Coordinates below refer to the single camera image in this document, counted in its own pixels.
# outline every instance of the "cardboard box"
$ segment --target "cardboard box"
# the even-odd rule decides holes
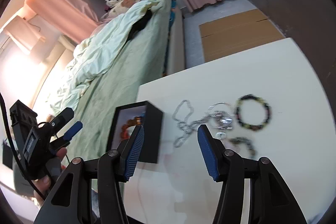
[[[127,124],[127,120],[143,114],[142,126],[145,138],[138,161],[154,164],[158,162],[163,112],[148,101],[118,106],[115,109],[106,152],[116,149],[122,141],[121,127]]]
[[[205,62],[284,38],[258,9],[204,23],[199,29]]]

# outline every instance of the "black cable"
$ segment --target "black cable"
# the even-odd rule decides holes
[[[45,124],[45,123],[47,123],[47,122],[40,122],[40,123],[37,124],[37,127],[39,127],[41,124]]]
[[[65,156],[67,157],[68,163],[70,164],[70,161],[69,161],[68,155],[66,154]]]
[[[28,22],[30,25],[32,26],[35,26],[35,27],[38,27],[39,28],[39,32],[41,31],[41,27],[37,26],[37,25],[34,25],[34,24],[31,24],[30,22]]]
[[[45,200],[45,196],[42,195],[42,193],[40,192],[40,190],[35,186],[35,184],[29,179],[27,172],[23,169],[23,166],[17,156],[16,150],[14,148],[14,144],[13,144],[13,140],[12,140],[12,136],[11,136],[11,132],[9,131],[9,124],[8,124],[8,118],[7,118],[7,112],[6,112],[6,105],[5,105],[5,101],[0,93],[0,107],[1,107],[1,113],[2,113],[2,119],[3,119],[3,123],[5,126],[5,131],[6,131],[6,135],[7,135],[7,139],[10,145],[10,148],[12,149],[13,152],[13,156],[14,159],[17,163],[17,166],[19,167],[23,177],[29,182],[29,184],[31,185],[31,187],[36,191],[36,193],[38,195],[40,195],[40,197]]]

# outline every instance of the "white table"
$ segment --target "white table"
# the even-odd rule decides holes
[[[139,162],[125,185],[127,214],[150,224],[212,223],[221,183],[208,175],[196,132],[180,148],[173,147],[182,131],[171,115],[183,99],[189,99],[195,108],[192,121],[216,102],[235,105],[238,98],[250,93],[271,106],[269,125],[253,132],[235,121],[228,136],[249,137],[257,159],[271,159],[306,219],[323,213],[335,196],[335,124],[314,70],[295,42],[286,38],[140,87],[137,100],[149,100],[164,112],[164,118],[159,163]],[[186,113],[185,106],[178,117],[184,118]],[[260,123],[264,110],[257,103],[246,102],[242,116],[246,122]],[[210,131],[214,136],[216,130]],[[244,147],[239,153],[249,157]],[[248,188],[246,183],[242,223],[248,219]]]

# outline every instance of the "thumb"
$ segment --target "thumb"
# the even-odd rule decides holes
[[[45,191],[50,187],[51,181],[50,178],[48,176],[45,176],[42,179],[39,179],[37,181],[33,182],[35,184],[35,186],[37,187],[37,189],[44,194]],[[43,204],[43,198],[40,197],[40,195],[34,190],[34,197],[37,199],[38,203],[40,205]]]

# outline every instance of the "cardboard sheet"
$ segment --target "cardboard sheet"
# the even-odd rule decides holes
[[[205,62],[284,38],[258,9],[204,23],[199,29]]]

